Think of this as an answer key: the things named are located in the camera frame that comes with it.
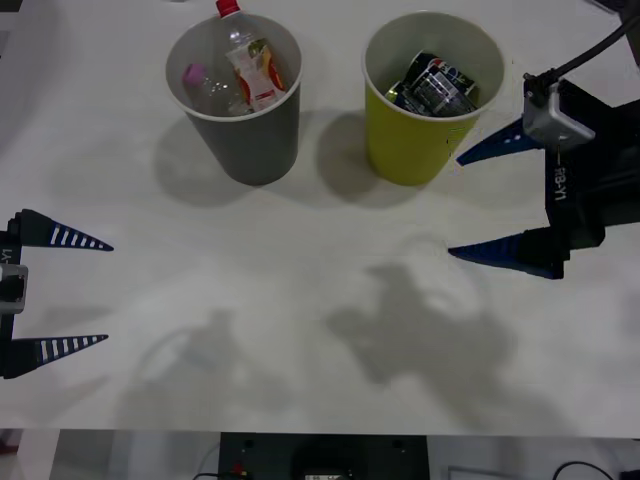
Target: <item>gray cup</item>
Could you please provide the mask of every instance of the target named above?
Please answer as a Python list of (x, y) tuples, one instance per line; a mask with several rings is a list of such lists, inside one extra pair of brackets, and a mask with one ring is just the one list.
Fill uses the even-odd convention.
[(171, 96), (187, 114), (224, 171), (237, 182), (265, 185), (282, 178), (298, 155), (302, 54), (298, 42), (286, 28), (265, 17), (248, 16), (269, 40), (279, 73), (289, 87), (278, 103), (241, 117), (212, 117), (191, 108), (182, 86), (182, 74), (187, 66), (203, 63), (211, 67), (228, 62), (225, 58), (227, 43), (219, 17), (198, 23), (180, 37), (167, 58), (166, 77)]

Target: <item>pink bottle cap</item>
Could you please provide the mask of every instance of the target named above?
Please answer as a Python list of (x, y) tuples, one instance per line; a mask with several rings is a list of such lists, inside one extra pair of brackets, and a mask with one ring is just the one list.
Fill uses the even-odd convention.
[(192, 63), (182, 74), (182, 82), (192, 87), (202, 85), (207, 76), (207, 67), (201, 63)]

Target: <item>red bottle cap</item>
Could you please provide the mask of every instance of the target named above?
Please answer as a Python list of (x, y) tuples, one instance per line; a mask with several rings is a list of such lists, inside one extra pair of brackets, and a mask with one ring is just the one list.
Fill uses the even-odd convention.
[(216, 2), (216, 6), (220, 12), (220, 18), (224, 18), (227, 15), (240, 11), (240, 7), (236, 0), (218, 0)]

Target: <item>plastic bottle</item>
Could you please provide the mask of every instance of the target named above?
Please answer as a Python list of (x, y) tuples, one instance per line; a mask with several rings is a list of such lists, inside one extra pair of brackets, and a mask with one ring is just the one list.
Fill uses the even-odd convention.
[(242, 13), (236, 0), (218, 0), (216, 5), (229, 39), (227, 58), (245, 99), (256, 112), (264, 110), (277, 103), (287, 90), (267, 39)]
[(240, 116), (253, 113), (240, 89), (223, 75), (212, 78), (207, 67), (192, 63), (182, 74), (182, 84), (195, 110), (215, 117)]

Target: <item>black can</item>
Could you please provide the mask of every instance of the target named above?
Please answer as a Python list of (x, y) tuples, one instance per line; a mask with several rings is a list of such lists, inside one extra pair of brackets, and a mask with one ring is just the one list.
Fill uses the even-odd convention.
[(426, 52), (420, 52), (411, 61), (409, 71), (404, 79), (405, 82), (409, 85), (413, 84), (413, 82), (422, 76), (424, 72), (434, 65), (437, 66), (449, 81), (458, 87), (458, 90), (465, 95), (469, 96), (469, 94), (476, 88), (476, 83), (456, 67), (445, 62), (440, 57)]
[(411, 94), (409, 87), (404, 82), (395, 83), (385, 94), (385, 98), (407, 112), (423, 117), (433, 116), (427, 106)]
[(458, 117), (477, 110), (436, 65), (415, 79), (409, 88), (411, 94), (436, 117)]

